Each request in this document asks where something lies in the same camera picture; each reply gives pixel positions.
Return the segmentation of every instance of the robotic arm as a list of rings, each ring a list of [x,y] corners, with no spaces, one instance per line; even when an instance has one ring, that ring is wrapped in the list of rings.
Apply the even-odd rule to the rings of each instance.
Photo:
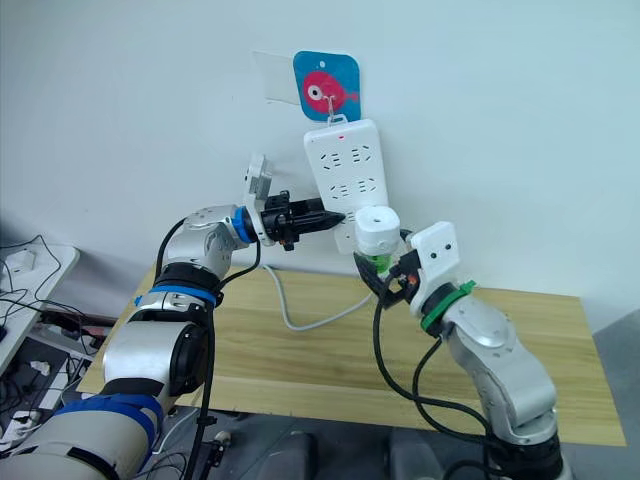
[[[301,234],[344,219],[325,211],[320,199],[290,202],[287,191],[268,196],[271,177],[265,167],[263,157],[252,162],[244,207],[199,210],[165,239],[153,288],[136,299],[105,351],[102,392],[57,411],[0,462],[1,478],[38,478],[43,472],[70,480],[131,478],[149,458],[176,398],[203,383],[198,428],[212,423],[206,414],[215,350],[212,318],[223,301],[222,288],[234,277],[225,279],[232,253],[250,243],[257,243],[258,255],[261,245],[276,242],[292,250]],[[448,343],[478,390],[496,467],[514,480],[570,479],[557,436],[553,383],[509,319],[473,297],[471,284],[455,281],[459,257],[453,226],[440,222],[403,240],[408,253],[386,279],[384,261],[354,254],[382,308],[408,302],[423,330]],[[389,289],[393,279],[399,290]],[[187,479],[198,446],[196,436]]]
[[[383,308],[408,302],[422,329],[447,342],[480,396],[496,445],[490,449],[495,466],[513,480],[572,478],[560,451],[553,382],[507,316],[474,297],[473,282],[455,281],[459,255],[453,225],[438,222],[415,235],[405,233],[408,253],[389,269],[386,282],[367,256],[354,254],[364,282]],[[400,290],[388,289],[391,278],[398,279]]]
[[[326,230],[344,215],[324,210],[320,199],[268,196],[271,177],[257,157],[247,172],[245,207],[199,210],[166,239],[153,288],[111,339],[103,359],[105,386],[96,396],[60,410],[0,462],[0,478],[118,480],[136,475],[150,456],[164,416],[176,398],[205,383],[206,416],[213,376],[213,311],[231,255],[250,243],[279,242],[292,250],[300,235]],[[186,478],[195,466],[194,442]]]

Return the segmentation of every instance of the green cable tie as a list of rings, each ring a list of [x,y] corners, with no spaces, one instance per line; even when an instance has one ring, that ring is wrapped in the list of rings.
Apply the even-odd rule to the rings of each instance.
[[[455,292],[451,292],[449,295],[444,297],[440,301],[440,303],[436,305],[436,308],[422,317],[422,320],[420,321],[420,327],[422,328],[422,330],[426,332],[431,324],[438,318],[440,318],[453,302],[469,295],[473,291],[473,287],[475,287],[475,285],[476,282],[474,282],[473,280],[469,280],[467,283],[463,283],[462,285],[460,285],[460,288],[458,288],[458,290],[456,290]]]

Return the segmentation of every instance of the wooden tabletop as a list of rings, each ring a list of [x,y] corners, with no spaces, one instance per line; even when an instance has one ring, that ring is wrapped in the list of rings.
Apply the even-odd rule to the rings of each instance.
[[[310,323],[338,313],[367,295],[359,279],[279,271],[292,322]],[[135,296],[149,290],[153,269]],[[479,298],[502,309],[522,343],[547,368],[558,390],[560,438],[565,442],[625,445],[611,391],[580,302],[575,297],[477,289]],[[211,408],[295,415],[381,425],[430,428],[414,405],[392,392],[373,356],[374,302],[324,327],[294,332],[283,323],[276,288],[259,270],[233,281],[215,311],[216,362]],[[130,302],[116,326],[134,306]],[[413,370],[433,339],[423,333],[406,305],[386,311],[383,354],[392,374],[409,385]],[[102,346],[78,390],[99,392],[104,384]],[[179,405],[199,405],[200,390]],[[421,393],[480,408],[467,374],[446,348],[430,361]],[[474,421],[431,407],[448,426],[479,432]]]

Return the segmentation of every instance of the power strip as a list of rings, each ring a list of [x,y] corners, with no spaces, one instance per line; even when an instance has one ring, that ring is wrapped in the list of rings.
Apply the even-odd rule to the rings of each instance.
[[[34,427],[38,424],[38,420],[40,420],[40,412],[38,411],[16,411],[7,427],[7,431],[4,432],[2,440],[0,440],[0,451],[9,450],[22,443],[35,430]]]
[[[308,132],[304,149],[324,208],[345,215],[335,239],[340,253],[351,255],[356,212],[389,203],[378,129],[369,119],[334,123]]]

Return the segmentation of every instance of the white cylinder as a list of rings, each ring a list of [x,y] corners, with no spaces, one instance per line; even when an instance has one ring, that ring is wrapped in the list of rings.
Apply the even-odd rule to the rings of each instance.
[[[356,212],[356,244],[365,255],[390,255],[400,241],[400,219],[392,208],[364,207]]]

